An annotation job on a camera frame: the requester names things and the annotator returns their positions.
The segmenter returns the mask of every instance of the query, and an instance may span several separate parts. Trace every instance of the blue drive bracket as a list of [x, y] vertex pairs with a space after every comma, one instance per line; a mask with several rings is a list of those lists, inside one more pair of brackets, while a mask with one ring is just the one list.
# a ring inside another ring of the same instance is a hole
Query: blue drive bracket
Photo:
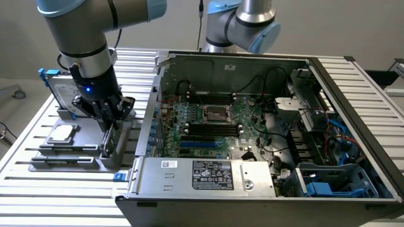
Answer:
[[355, 189], [351, 192], [333, 192], [330, 184], [313, 182], [307, 185], [309, 193], [313, 197], [343, 197], [361, 198], [365, 195], [365, 189]]
[[46, 86], [50, 87], [50, 84], [49, 84], [49, 81], [47, 81], [47, 76], [59, 76], [61, 75], [61, 70], [49, 70], [49, 71], [46, 71], [45, 68], [41, 68], [38, 70], [38, 73], [39, 73], [39, 77], [45, 81]]

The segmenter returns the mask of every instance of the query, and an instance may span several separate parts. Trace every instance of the warning label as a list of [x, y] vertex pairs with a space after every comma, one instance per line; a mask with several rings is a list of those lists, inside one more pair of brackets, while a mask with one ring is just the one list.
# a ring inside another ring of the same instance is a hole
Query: warning label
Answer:
[[234, 190], [231, 162], [194, 161], [193, 187], [197, 190]]

